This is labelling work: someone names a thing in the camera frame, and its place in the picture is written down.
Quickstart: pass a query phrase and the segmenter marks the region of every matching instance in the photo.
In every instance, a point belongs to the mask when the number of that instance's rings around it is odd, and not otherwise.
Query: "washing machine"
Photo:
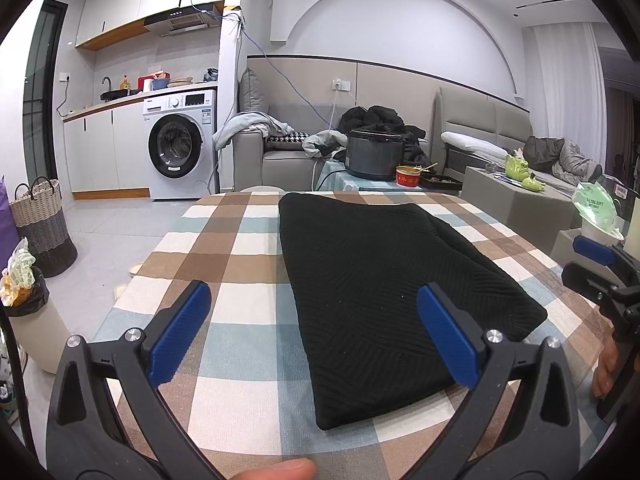
[[[216,91],[206,89],[145,99],[149,192],[153,200],[200,198],[220,192],[212,135]]]

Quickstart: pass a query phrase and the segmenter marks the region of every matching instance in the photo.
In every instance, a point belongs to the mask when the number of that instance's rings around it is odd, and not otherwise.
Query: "red bowl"
[[[420,184],[422,171],[411,166],[398,166],[396,168],[396,182],[400,186],[417,187]]]

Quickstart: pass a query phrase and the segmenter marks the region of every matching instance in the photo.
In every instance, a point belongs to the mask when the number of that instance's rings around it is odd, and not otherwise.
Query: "soap bottle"
[[[127,76],[124,76],[124,79],[120,84],[120,90],[131,90],[131,84],[127,81]]]

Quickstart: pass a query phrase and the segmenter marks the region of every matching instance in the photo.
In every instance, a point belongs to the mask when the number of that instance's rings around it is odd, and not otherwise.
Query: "basket handle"
[[[31,195],[31,200],[35,200],[34,197],[33,197],[33,186],[35,186],[41,178],[46,180],[49,183],[49,185],[51,186],[51,194],[55,194],[56,193],[56,189],[53,187],[53,184],[51,183],[51,181],[46,176],[42,176],[42,175],[41,176],[37,176],[35,178],[35,180],[31,183],[31,189],[29,190],[29,194]]]
[[[26,186],[27,189],[29,189],[29,184],[25,184],[24,182],[21,184],[18,184],[18,186],[15,188],[15,193],[14,193],[15,200],[18,200],[18,190],[20,189],[20,186]]]

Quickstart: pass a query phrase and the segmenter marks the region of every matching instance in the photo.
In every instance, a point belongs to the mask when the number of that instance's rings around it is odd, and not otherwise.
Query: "green teapot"
[[[523,158],[507,155],[504,161],[504,173],[509,178],[522,182],[529,177],[529,163]]]
[[[522,181],[522,187],[529,191],[540,192],[545,189],[546,184],[536,179],[536,176],[531,174]]]

